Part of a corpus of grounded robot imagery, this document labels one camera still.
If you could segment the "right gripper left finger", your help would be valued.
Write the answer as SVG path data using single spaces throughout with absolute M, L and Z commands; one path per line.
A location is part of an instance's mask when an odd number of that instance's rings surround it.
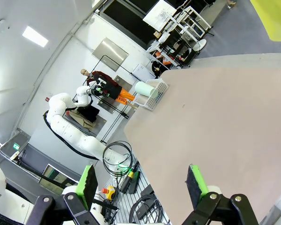
M 98 225 L 99 221 L 90 212 L 98 186 L 93 165 L 85 167 L 75 191 L 54 198 L 41 195 L 26 222 L 28 225 Z

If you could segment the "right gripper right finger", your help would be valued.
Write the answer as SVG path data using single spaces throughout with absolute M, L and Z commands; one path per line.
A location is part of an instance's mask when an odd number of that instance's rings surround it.
M 214 221 L 223 225 L 258 224 L 246 195 L 234 194 L 227 198 L 222 193 L 209 190 L 197 165 L 189 165 L 185 182 L 193 211 L 184 225 L 209 225 Z

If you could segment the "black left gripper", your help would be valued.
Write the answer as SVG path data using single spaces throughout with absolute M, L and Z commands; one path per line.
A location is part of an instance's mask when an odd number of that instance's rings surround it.
M 109 93 L 103 92 L 103 88 L 101 85 L 97 84 L 96 82 L 91 86 L 91 94 L 92 95 L 102 95 L 104 97 L 109 97 Z

